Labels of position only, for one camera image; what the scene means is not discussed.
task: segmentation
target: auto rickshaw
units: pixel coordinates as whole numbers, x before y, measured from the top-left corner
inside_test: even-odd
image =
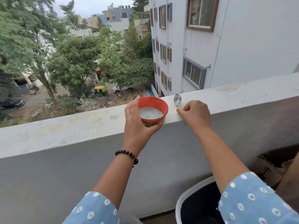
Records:
[[[100,95],[108,94],[106,86],[95,86],[95,93]]]

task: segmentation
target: yellow roof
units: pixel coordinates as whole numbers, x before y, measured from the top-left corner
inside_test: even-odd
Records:
[[[95,90],[106,89],[106,86],[95,86]]]

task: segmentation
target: person's right hand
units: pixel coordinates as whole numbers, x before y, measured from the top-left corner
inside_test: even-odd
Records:
[[[182,109],[176,111],[193,131],[212,127],[210,111],[201,101],[189,101]]]

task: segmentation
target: black car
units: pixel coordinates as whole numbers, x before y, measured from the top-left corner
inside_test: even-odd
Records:
[[[0,107],[4,109],[10,109],[10,108],[20,108],[24,106],[25,102],[23,100],[5,100],[0,101]]]

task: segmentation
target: metal spoon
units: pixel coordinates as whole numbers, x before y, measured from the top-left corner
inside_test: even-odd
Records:
[[[173,102],[174,104],[178,107],[178,108],[181,108],[180,107],[180,103],[182,101],[182,97],[181,95],[179,95],[178,93],[174,95],[174,99],[173,99]]]

